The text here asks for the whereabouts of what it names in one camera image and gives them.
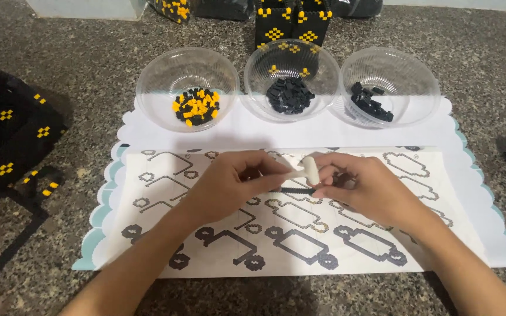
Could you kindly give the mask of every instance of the right hand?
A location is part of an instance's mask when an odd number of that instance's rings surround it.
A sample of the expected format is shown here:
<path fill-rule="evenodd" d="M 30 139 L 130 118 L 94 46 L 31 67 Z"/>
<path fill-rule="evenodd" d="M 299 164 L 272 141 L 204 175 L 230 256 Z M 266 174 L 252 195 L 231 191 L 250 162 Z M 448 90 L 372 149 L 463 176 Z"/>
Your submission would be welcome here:
<path fill-rule="evenodd" d="M 333 152 L 315 157 L 321 182 L 314 198 L 331 198 L 348 204 L 382 226 L 411 231 L 432 211 L 376 157 Z M 334 174 L 339 178 L 334 181 Z"/>

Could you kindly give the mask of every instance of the clear plastic bowl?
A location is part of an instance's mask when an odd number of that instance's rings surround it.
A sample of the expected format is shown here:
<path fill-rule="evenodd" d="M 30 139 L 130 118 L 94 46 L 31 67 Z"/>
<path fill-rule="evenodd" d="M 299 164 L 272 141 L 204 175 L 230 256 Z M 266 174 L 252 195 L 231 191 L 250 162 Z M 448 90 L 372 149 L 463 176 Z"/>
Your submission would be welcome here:
<path fill-rule="evenodd" d="M 277 71 L 269 72 L 273 66 Z M 268 88 L 278 78 L 300 77 L 304 68 L 313 72 L 303 78 L 307 88 L 315 94 L 310 106 L 301 114 L 286 115 L 275 111 L 265 96 Z M 313 118 L 341 95 L 337 61 L 325 49 L 303 40 L 280 39 L 263 45 L 249 57 L 243 80 L 247 93 L 245 107 L 256 117 L 272 123 Z"/>
<path fill-rule="evenodd" d="M 220 110 L 212 121 L 187 126 L 172 109 L 175 97 L 191 88 L 220 94 Z M 139 108 L 155 124 L 174 132 L 199 132 L 216 125 L 232 109 L 240 79 L 229 59 L 206 48 L 186 47 L 162 54 L 144 68 L 136 85 Z"/>
<path fill-rule="evenodd" d="M 439 109 L 439 82 L 424 63 L 392 48 L 371 47 L 352 54 L 341 68 L 343 102 L 329 110 L 349 124 L 372 128 L 414 126 L 432 117 Z M 394 114 L 392 122 L 379 120 L 353 103 L 351 87 L 362 83 L 371 90 L 378 87 L 384 96 L 375 93 L 373 100 Z"/>

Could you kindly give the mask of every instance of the bowl of black beads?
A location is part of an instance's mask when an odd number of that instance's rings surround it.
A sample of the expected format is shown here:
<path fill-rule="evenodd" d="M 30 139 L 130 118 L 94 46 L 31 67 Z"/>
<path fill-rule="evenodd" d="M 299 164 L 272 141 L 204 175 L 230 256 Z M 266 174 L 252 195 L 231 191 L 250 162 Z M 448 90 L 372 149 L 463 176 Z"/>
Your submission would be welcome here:
<path fill-rule="evenodd" d="M 370 128 L 414 126 L 439 109 L 439 82 L 424 63 L 392 48 L 352 54 L 341 68 L 343 100 L 329 110 L 341 120 Z"/>
<path fill-rule="evenodd" d="M 144 68 L 137 106 L 155 124 L 174 132 L 199 132 L 231 110 L 240 80 L 232 62 L 206 48 L 162 54 Z"/>
<path fill-rule="evenodd" d="M 304 40 L 275 40 L 249 57 L 244 105 L 258 118 L 291 123 L 313 118 L 341 95 L 340 69 L 325 49 Z"/>

